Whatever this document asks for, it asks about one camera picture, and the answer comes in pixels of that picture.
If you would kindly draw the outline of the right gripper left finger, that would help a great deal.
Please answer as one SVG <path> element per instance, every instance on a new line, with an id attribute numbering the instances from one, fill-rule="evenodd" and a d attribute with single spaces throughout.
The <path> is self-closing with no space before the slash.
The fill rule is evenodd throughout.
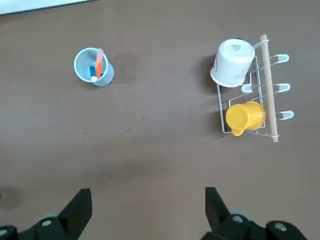
<path id="1" fill-rule="evenodd" d="M 0 227 L 2 240 L 77 240 L 92 217 L 92 193 L 79 190 L 57 216 L 41 219 L 30 228 L 18 232 L 13 225 Z"/>

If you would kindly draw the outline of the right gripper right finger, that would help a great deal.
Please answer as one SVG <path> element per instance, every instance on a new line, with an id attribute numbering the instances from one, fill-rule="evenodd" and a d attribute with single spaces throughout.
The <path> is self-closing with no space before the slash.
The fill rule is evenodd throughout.
<path id="1" fill-rule="evenodd" d="M 232 214 L 214 187 L 205 188 L 205 214 L 211 231 L 203 240 L 307 240 L 293 224 L 272 220 L 259 226 L 241 214 Z"/>

